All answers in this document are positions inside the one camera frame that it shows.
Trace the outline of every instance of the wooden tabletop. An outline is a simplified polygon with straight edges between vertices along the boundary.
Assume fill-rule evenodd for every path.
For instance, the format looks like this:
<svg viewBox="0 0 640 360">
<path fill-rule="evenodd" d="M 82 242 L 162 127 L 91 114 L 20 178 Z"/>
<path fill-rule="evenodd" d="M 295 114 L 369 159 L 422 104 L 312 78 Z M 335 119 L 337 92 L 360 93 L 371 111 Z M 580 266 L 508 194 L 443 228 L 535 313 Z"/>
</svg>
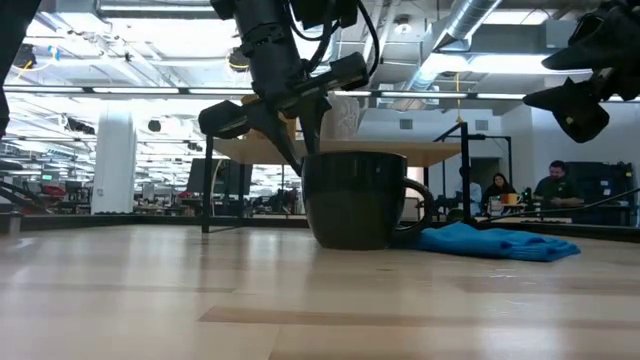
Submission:
<svg viewBox="0 0 640 360">
<path fill-rule="evenodd" d="M 294 141 L 298 157 L 306 155 L 304 141 Z M 223 140 L 215 139 L 214 149 L 241 164 L 281 165 L 287 164 L 276 147 L 267 140 Z M 427 167 L 460 153 L 460 144 L 433 142 L 382 142 L 382 141 L 337 141 L 320 143 L 321 151 L 379 151 L 407 157 L 409 166 Z"/>
</svg>

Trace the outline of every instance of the person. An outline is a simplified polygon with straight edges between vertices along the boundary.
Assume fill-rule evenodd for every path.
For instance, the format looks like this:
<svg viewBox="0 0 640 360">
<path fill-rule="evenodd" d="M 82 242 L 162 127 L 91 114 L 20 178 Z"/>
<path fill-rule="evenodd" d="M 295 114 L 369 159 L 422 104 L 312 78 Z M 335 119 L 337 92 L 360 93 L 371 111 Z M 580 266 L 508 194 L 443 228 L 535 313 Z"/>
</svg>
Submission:
<svg viewBox="0 0 640 360">
<path fill-rule="evenodd" d="M 482 206 L 489 203 L 489 198 L 503 194 L 515 194 L 516 190 L 509 184 L 507 178 L 502 173 L 493 175 L 493 183 L 482 194 Z"/>
<path fill-rule="evenodd" d="M 575 207 L 583 203 L 578 187 L 566 177 L 566 165 L 556 160 L 549 165 L 549 176 L 540 180 L 533 192 L 543 208 Z"/>
<path fill-rule="evenodd" d="M 460 176 L 462 176 L 462 168 L 458 170 Z M 462 198 L 462 180 L 455 188 L 456 197 Z M 473 182 L 469 179 L 469 192 L 471 194 L 471 216 L 478 216 L 482 214 L 480 210 L 480 204 L 482 203 L 482 187 L 480 184 Z"/>
</svg>

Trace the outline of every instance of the woman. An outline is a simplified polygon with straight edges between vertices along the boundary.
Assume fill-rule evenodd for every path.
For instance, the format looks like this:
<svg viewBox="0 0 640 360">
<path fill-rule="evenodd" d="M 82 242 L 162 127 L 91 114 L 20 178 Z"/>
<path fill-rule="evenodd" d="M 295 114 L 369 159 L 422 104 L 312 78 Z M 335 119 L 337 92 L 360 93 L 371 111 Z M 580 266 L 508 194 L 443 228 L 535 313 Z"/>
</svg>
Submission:
<svg viewBox="0 0 640 360">
<path fill-rule="evenodd" d="M 482 207 L 486 208 L 489 199 L 494 196 L 500 196 L 503 194 L 515 194 L 516 191 L 513 186 L 509 185 L 507 178 L 501 173 L 493 175 L 493 184 L 489 186 L 482 195 Z"/>
</svg>

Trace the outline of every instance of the table surface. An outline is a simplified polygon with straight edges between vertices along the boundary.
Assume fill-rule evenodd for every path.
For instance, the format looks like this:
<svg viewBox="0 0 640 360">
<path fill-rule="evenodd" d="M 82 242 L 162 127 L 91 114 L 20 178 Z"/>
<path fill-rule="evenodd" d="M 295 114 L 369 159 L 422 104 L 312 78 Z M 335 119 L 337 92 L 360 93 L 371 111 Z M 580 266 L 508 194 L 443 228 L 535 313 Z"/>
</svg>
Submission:
<svg viewBox="0 0 640 360">
<path fill-rule="evenodd" d="M 231 160 L 242 164 L 287 164 L 271 142 L 266 140 L 215 139 L 214 149 Z M 304 141 L 294 141 L 298 157 L 306 154 Z M 321 151 L 379 151 L 407 157 L 409 166 L 427 167 L 460 153 L 460 144 L 433 142 L 380 142 L 380 141 L 322 141 Z"/>
<path fill-rule="evenodd" d="M 640 245 L 551 264 L 331 251 L 190 226 L 0 241 L 0 348 L 30 360 L 631 360 Z"/>
</svg>

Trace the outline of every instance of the man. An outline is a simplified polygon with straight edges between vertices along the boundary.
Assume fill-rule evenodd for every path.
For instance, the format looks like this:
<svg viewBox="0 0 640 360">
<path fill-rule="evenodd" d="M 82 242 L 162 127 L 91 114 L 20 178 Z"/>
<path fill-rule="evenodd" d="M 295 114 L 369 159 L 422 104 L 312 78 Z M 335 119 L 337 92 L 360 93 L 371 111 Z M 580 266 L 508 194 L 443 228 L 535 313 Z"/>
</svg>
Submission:
<svg viewBox="0 0 640 360">
<path fill-rule="evenodd" d="M 556 160 L 549 165 L 549 176 L 540 180 L 533 192 L 534 199 L 543 201 L 543 207 L 576 207 L 583 203 L 577 186 L 565 176 L 566 165 Z"/>
<path fill-rule="evenodd" d="M 462 176 L 462 168 L 458 170 L 460 176 Z M 456 196 L 460 199 L 462 198 L 462 179 L 460 179 L 460 183 L 455 188 Z M 479 216 L 482 215 L 482 210 L 480 209 L 480 204 L 482 202 L 482 187 L 478 183 L 474 183 L 471 179 L 469 179 L 469 192 L 471 193 L 471 216 Z"/>
</svg>

